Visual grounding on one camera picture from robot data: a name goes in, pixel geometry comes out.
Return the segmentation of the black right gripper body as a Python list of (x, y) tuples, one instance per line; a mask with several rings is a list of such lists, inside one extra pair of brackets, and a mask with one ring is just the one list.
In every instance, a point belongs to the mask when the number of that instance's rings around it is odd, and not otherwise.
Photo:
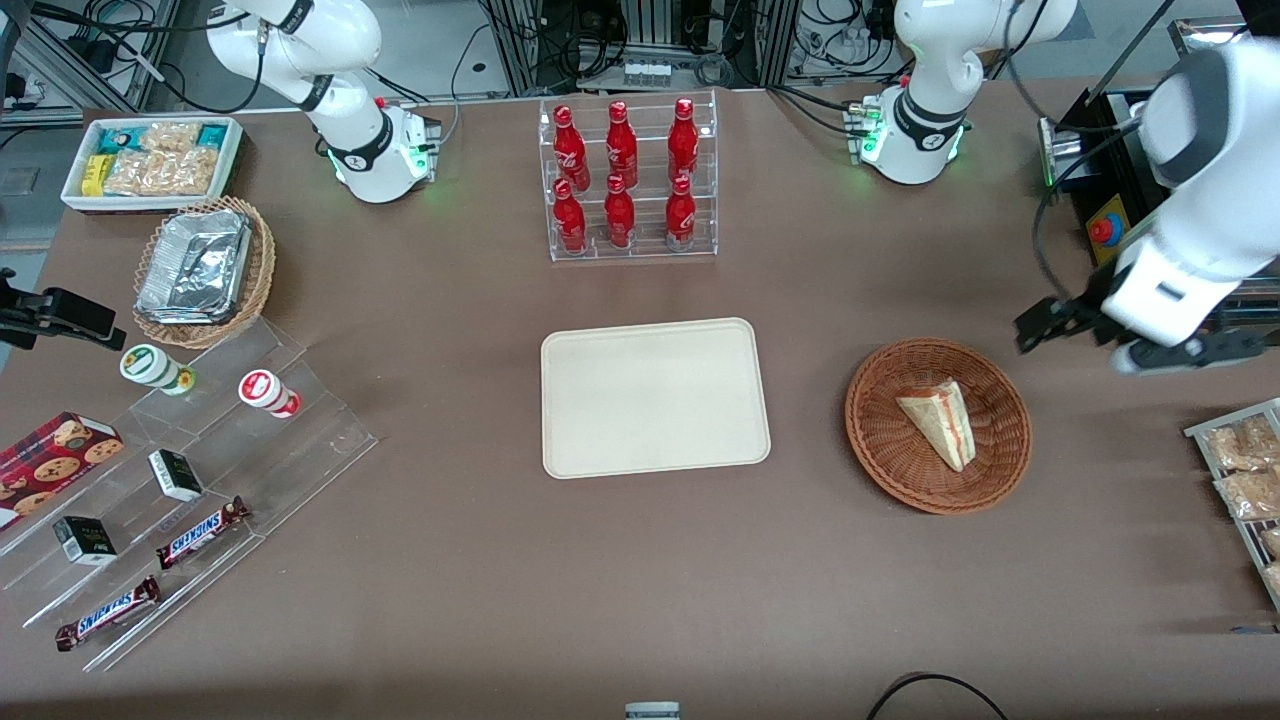
[(116, 314), (100, 304), (59, 287), (41, 293), (17, 290), (9, 279), (17, 273), (1, 269), (1, 342), (32, 350), (38, 337), (69, 337), (122, 351), (127, 333), (114, 327)]

